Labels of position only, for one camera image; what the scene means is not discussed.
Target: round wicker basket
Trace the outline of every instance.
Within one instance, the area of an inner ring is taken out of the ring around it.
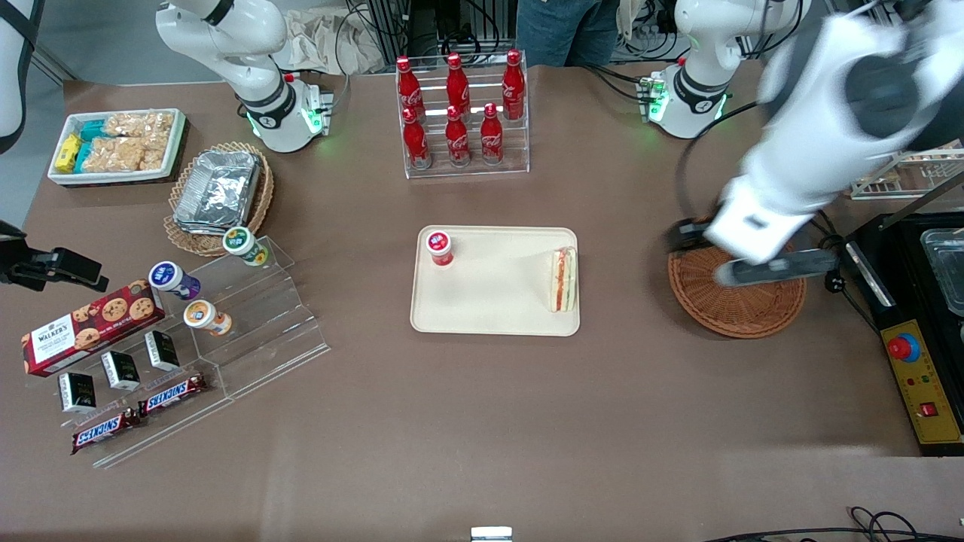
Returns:
[[[731,259],[717,247],[670,255],[670,285],[686,312],[704,327],[736,339],[760,339],[789,326],[803,308],[806,281],[718,285],[713,272]]]
[[[258,229],[261,228],[261,223],[264,222],[264,217],[268,214],[271,197],[275,191],[275,179],[271,173],[271,166],[268,165],[268,160],[260,150],[247,143],[220,143],[208,150],[223,150],[227,152],[243,150],[256,154],[261,159],[261,173],[257,179],[257,192],[254,194],[254,201],[251,204],[251,212],[248,215],[247,224],[248,229],[251,230],[252,233],[257,233]],[[194,164],[197,159],[197,156],[195,156],[177,178],[177,182],[171,190],[171,196],[168,198],[168,203],[171,204],[171,211],[177,208],[177,202],[180,201],[181,194],[184,193],[184,183],[187,182],[187,178],[191,175],[191,170],[194,169]],[[221,245],[220,235],[188,233],[177,227],[177,224],[174,223],[173,215],[164,219],[164,230],[168,234],[168,239],[171,239],[171,242],[174,243],[177,248],[186,250],[187,252],[204,257],[218,257],[227,254]]]

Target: yellow control panel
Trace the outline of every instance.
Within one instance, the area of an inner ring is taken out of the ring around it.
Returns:
[[[887,357],[917,440],[923,445],[964,442],[917,320],[881,330],[880,337],[887,347]]]

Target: white robotic arm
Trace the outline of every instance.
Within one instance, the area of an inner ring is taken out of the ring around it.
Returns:
[[[764,34],[778,32],[809,9],[810,0],[678,0],[674,17],[690,48],[685,64],[654,74],[665,81],[665,97],[651,109],[650,120],[670,135],[696,137],[719,117],[743,60],[736,37],[760,36],[762,27]]]
[[[835,15],[799,33],[766,68],[758,101],[771,119],[705,237],[764,263],[855,178],[913,146],[960,90],[961,20],[964,2],[934,0],[901,27]],[[964,124],[961,111],[953,114]]]
[[[248,109],[269,149],[291,152],[322,131],[318,87],[287,82],[269,55],[287,39],[284,17],[267,0],[174,0],[155,17],[161,40],[223,77]]]

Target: sandwich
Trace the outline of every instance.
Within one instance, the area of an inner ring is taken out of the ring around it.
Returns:
[[[579,290],[576,249],[563,247],[553,251],[551,267],[549,309],[552,312],[569,312],[576,307],[576,292]]]

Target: coca-cola bottle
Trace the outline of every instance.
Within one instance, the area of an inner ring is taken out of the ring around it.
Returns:
[[[469,164],[469,131],[462,122],[462,115],[454,105],[448,106],[448,124],[445,125],[445,140],[448,142],[448,158],[456,168]]]
[[[482,159],[490,166],[502,162],[502,123],[498,121],[498,109],[494,103],[485,104],[485,120],[482,121]]]
[[[418,123],[418,115],[415,109],[406,107],[402,110],[402,120],[405,121],[405,128],[402,136],[405,140],[405,149],[409,152],[409,162],[417,170],[427,170],[432,166],[432,153],[428,150],[428,142],[425,141],[425,129]]]
[[[519,67],[522,53],[519,49],[509,49],[506,58],[509,66],[502,76],[502,114],[508,121],[517,121],[525,109],[525,76]]]
[[[398,57],[395,60],[398,67],[398,95],[402,98],[402,107],[411,107],[419,122],[425,122],[425,104],[421,99],[421,85],[412,73],[409,57]]]
[[[455,106],[463,122],[468,122],[471,115],[469,79],[462,71],[462,57],[459,53],[450,53],[447,62],[448,78],[445,80],[445,89],[448,91],[448,104]]]

